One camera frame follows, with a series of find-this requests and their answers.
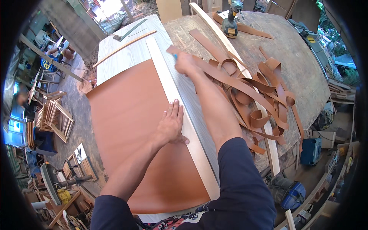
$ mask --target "blue vacuum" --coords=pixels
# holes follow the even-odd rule
[[[305,188],[300,182],[291,181],[282,175],[274,178],[269,175],[266,184],[275,203],[284,209],[295,209],[304,202]]]

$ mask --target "person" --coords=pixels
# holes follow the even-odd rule
[[[178,53],[175,68],[192,80],[199,97],[217,151],[220,197],[200,206],[195,213],[170,217],[151,229],[273,229],[275,203],[254,165],[230,103],[195,65],[190,54]],[[161,147],[167,143],[190,142],[181,134],[182,124],[183,106],[178,100],[170,102],[157,130],[117,168],[96,198],[91,230],[138,229],[127,201]]]
[[[51,57],[51,59],[53,61],[59,62],[61,63],[61,60],[63,59],[63,57],[65,56],[66,59],[74,59],[75,54],[72,54],[68,49],[63,49],[56,57],[53,56],[52,54],[57,52],[57,49],[49,49],[46,52],[46,55]],[[50,72],[55,72],[57,70],[57,67],[55,65],[53,65],[52,63],[49,63],[49,61],[47,61],[45,58],[41,58],[41,67],[49,70]]]

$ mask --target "workshop wall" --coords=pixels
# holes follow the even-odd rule
[[[63,0],[43,0],[40,2],[39,8],[82,59],[88,61],[100,39],[76,14],[72,6]]]

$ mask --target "concrete floor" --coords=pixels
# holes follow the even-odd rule
[[[86,68],[82,58],[77,54],[73,61],[69,61],[72,67]],[[74,70],[72,72],[82,77],[84,70]],[[56,90],[65,91],[68,94],[61,99],[61,105],[68,110],[74,120],[69,139],[67,143],[64,143],[56,134],[54,134],[54,145],[57,150],[57,154],[52,157],[47,157],[46,160],[57,168],[62,168],[65,159],[71,154],[74,154],[74,150],[83,143],[84,150],[87,156],[91,160],[93,169],[95,170],[98,180],[95,182],[83,182],[82,185],[94,196],[98,196],[108,180],[108,176],[103,167],[100,153],[98,151],[95,135],[93,133],[92,120],[91,120],[91,107],[89,105],[88,98],[78,91],[78,81],[71,76],[65,76],[65,79],[60,79],[60,83]]]

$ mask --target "orange laminate sheet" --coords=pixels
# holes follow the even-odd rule
[[[152,59],[110,78],[86,96],[108,175],[153,133],[169,102]],[[132,213],[165,213],[195,207],[209,195],[185,144],[167,144],[128,200]]]

